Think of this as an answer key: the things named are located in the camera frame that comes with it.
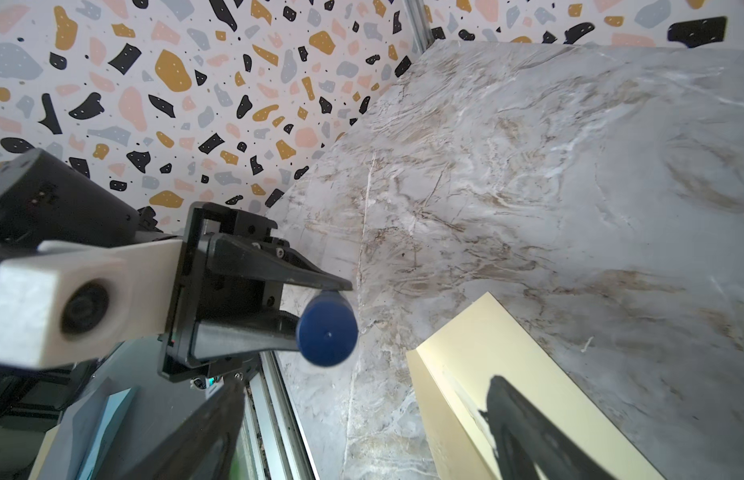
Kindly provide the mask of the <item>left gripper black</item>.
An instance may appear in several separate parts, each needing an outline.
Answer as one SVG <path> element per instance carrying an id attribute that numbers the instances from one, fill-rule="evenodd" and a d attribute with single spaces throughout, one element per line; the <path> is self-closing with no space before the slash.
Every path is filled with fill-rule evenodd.
<path id="1" fill-rule="evenodd" d="M 171 382 L 216 377 L 264 351 L 297 351 L 299 317 L 283 311 L 286 284 L 351 291 L 273 236 L 275 221 L 210 202 L 191 206 L 158 372 Z"/>

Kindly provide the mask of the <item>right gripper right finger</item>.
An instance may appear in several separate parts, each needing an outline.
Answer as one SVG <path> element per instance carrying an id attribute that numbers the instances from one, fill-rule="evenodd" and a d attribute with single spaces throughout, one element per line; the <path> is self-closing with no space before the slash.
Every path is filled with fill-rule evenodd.
<path id="1" fill-rule="evenodd" d="M 490 381 L 481 412 L 504 479 L 612 477 L 502 376 Z"/>

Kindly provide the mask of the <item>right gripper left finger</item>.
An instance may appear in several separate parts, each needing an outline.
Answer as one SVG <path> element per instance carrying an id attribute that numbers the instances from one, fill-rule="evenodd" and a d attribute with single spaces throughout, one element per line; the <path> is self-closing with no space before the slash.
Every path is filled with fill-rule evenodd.
<path id="1" fill-rule="evenodd" d="M 124 479 L 228 479 L 244 420 L 244 384 L 231 378 Z"/>

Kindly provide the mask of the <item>cream yellow envelope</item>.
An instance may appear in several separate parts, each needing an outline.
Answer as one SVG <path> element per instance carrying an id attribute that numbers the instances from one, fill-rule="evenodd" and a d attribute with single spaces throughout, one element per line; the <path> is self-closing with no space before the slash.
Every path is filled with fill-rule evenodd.
<path id="1" fill-rule="evenodd" d="M 428 445 L 442 479 L 504 479 L 481 415 L 502 376 L 610 479 L 661 474 L 490 293 L 408 351 Z"/>

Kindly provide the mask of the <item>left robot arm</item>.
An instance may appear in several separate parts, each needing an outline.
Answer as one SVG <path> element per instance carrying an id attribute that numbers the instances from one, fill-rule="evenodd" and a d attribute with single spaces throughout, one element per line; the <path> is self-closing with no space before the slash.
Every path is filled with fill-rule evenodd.
<path id="1" fill-rule="evenodd" d="M 268 351 L 332 367 L 359 329 L 349 280 L 275 236 L 276 223 L 194 203 L 162 232 L 49 152 L 0 166 L 0 365 L 48 370 L 155 337 L 159 374 L 218 377 Z"/>

